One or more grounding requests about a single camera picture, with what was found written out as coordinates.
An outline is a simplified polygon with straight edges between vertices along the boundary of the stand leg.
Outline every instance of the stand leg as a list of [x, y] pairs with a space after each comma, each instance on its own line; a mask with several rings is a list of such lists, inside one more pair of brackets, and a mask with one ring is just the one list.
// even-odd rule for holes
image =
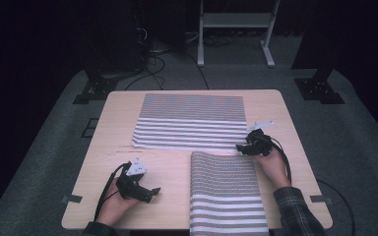
[[275, 26], [276, 16], [278, 15], [279, 5], [281, 5], [281, 0], [276, 0], [275, 7], [273, 9], [272, 16], [269, 21], [269, 26], [266, 32], [266, 39], [260, 42], [269, 68], [276, 67], [275, 61], [273, 60], [272, 54], [270, 53], [269, 42], [270, 37], [272, 36], [273, 27]]
[[199, 14], [198, 66], [203, 67], [204, 65], [204, 0], [201, 0], [201, 11]]

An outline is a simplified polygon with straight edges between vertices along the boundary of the person's right hand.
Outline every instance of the person's right hand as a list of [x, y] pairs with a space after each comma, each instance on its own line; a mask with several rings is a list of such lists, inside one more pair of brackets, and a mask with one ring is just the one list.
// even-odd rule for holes
[[263, 171], [272, 180], [277, 189], [290, 187], [290, 181], [286, 176], [286, 167], [282, 155], [272, 147], [271, 152], [267, 155], [250, 155], [255, 161], [259, 162]]

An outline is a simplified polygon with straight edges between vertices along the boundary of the folded cloth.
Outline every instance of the folded cloth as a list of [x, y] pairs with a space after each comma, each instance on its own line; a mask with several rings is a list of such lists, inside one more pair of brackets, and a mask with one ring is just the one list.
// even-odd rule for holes
[[269, 235], [251, 158], [194, 151], [190, 234]]
[[246, 136], [242, 96], [148, 93], [131, 144], [236, 154]]

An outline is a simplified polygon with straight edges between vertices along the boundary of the equipment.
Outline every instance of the equipment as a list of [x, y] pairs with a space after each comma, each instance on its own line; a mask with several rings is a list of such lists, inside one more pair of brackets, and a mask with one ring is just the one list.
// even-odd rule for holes
[[265, 135], [262, 129], [253, 130], [247, 135], [245, 140], [248, 145], [235, 145], [237, 150], [241, 151], [244, 155], [263, 154], [264, 156], [267, 156], [270, 154], [272, 147], [275, 148], [282, 155], [284, 165], [286, 166], [287, 179], [290, 183], [292, 182], [287, 156], [284, 154], [284, 150], [273, 142], [276, 141], [279, 144], [277, 140]]
[[160, 188], [147, 190], [139, 185], [138, 182], [147, 172], [146, 168], [144, 167], [143, 163], [140, 162], [139, 158], [136, 158], [133, 163], [131, 163], [131, 161], [123, 163], [111, 173], [108, 182], [106, 183], [105, 188], [100, 195], [99, 202], [97, 203], [96, 211], [94, 213], [94, 220], [97, 219], [103, 203], [110, 198], [110, 196], [105, 198], [106, 193], [108, 192], [116, 173], [121, 168], [121, 175], [119, 176], [115, 185], [118, 187], [118, 192], [123, 199], [133, 198], [141, 202], [149, 203], [152, 200], [153, 196], [156, 196], [160, 191]]

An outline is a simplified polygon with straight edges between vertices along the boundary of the sleeve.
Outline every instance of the sleeve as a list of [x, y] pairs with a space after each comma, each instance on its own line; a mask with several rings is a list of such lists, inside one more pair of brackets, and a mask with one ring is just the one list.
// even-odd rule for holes
[[107, 225], [89, 222], [82, 236], [118, 236], [115, 230]]
[[284, 235], [326, 235], [324, 227], [309, 210], [299, 189], [280, 188], [274, 192], [274, 197], [281, 212]]

